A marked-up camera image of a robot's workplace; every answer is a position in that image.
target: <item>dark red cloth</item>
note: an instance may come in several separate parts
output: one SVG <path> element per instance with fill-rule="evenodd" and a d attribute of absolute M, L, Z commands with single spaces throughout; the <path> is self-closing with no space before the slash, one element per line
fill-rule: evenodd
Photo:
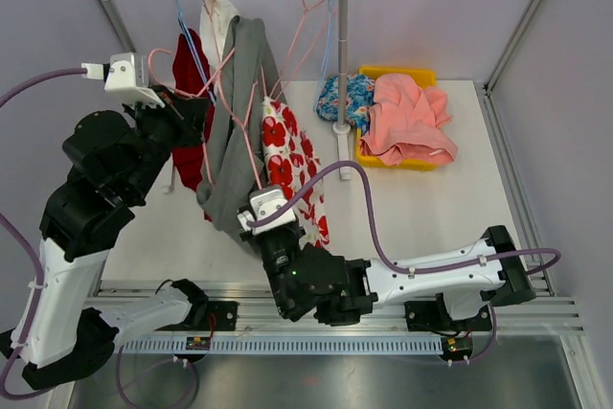
<path fill-rule="evenodd" d="M 200 44 L 200 37 L 198 34 L 190 29 L 192 35 L 193 44 L 198 52 L 202 67 L 207 76 L 211 76 L 209 69 L 209 62 L 202 53 L 202 47 Z M 188 45 L 187 38 L 181 34 L 179 36 L 179 42 L 176 48 L 176 56 L 172 63 L 172 73 L 176 88 L 178 90 L 187 91 L 188 93 L 197 93 L 202 89 L 205 82 L 202 81 L 198 69 L 193 62 L 192 53 Z M 204 124 L 204 139 L 209 140 L 211 135 L 211 125 L 213 124 L 213 117 L 215 115 L 215 108 L 211 104 Z M 181 182 L 185 187 L 188 187 L 195 191 L 195 188 L 202 180 L 202 161 L 204 160 L 204 153 L 202 146 L 195 148 L 176 148 L 172 151 L 172 161 L 179 171 Z"/>

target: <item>laundry basket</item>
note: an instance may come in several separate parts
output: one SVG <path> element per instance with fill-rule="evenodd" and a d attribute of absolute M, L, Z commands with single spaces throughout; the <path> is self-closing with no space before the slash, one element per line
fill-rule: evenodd
<path fill-rule="evenodd" d="M 415 83 L 421 88 L 427 88 L 428 86 L 434 86 L 437 83 L 434 72 L 426 69 L 401 69 L 395 67 L 375 67 L 364 66 L 360 68 L 360 74 L 370 77 L 371 79 L 378 79 L 384 74 L 408 74 L 413 78 Z M 413 160 L 407 158 L 398 165 L 385 165 L 377 157 L 370 155 L 363 155 L 360 149 L 360 138 L 362 137 L 362 130 L 357 129 L 357 136 L 355 136 L 355 158 L 357 163 L 364 167 L 371 168 L 396 168 L 402 170 L 420 170 L 420 171 L 432 171 L 437 165 L 432 163 L 423 162 L 421 160 Z"/>

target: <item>pink towel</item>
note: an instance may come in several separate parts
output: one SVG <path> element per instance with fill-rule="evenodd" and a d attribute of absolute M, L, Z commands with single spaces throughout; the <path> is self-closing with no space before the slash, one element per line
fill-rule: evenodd
<path fill-rule="evenodd" d="M 369 113 L 371 128 L 360 139 L 365 155 L 378 157 L 385 165 L 407 158 L 446 165 L 458 148 L 440 130 L 451 122 L 447 94 L 439 88 L 422 90 L 411 76 L 386 74 L 375 83 L 375 105 Z"/>

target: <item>white fabric with red flowers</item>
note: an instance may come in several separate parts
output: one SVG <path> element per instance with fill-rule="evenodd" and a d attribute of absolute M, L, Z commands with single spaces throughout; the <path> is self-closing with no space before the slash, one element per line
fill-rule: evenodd
<path fill-rule="evenodd" d="M 296 116 L 286 104 L 266 97 L 261 108 L 261 139 L 268 179 L 271 184 L 281 186 L 285 198 L 289 199 L 319 171 L 321 162 L 313 151 L 313 144 L 300 130 Z M 319 181 L 298 200 L 294 211 L 297 211 L 306 231 L 301 243 L 310 242 L 320 248 L 328 246 L 323 181 Z"/>

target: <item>white tabletop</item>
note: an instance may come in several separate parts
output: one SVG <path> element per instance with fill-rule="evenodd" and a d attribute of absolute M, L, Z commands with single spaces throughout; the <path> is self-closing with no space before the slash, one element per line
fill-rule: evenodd
<path fill-rule="evenodd" d="M 496 166 L 473 83 L 439 81 L 449 95 L 453 121 L 445 133 L 458 146 L 456 161 L 430 172 L 367 169 L 379 240 L 390 259 L 406 259 L 451 250 L 478 239 L 492 225 L 503 224 L 517 241 L 511 211 Z M 336 160 L 331 124 L 312 111 L 316 82 L 296 81 L 286 96 L 322 165 Z M 102 278 L 105 281 L 237 282 L 267 285 L 261 263 L 206 222 L 194 192 L 178 176 L 165 194 L 170 165 L 158 177 L 147 206 L 121 233 Z M 331 252 L 347 259 L 374 259 L 359 176 L 341 182 L 325 179 Z"/>

